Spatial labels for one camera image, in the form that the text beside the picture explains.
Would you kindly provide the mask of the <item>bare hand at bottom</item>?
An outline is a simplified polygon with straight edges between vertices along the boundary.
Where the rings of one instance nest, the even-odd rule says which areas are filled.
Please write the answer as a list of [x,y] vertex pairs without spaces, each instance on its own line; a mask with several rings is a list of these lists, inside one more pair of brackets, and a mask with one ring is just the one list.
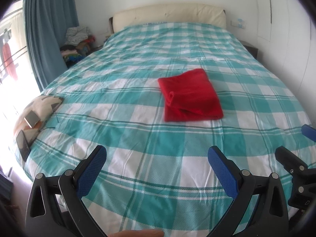
[[123,230],[109,235],[110,237],[164,237],[160,229]]

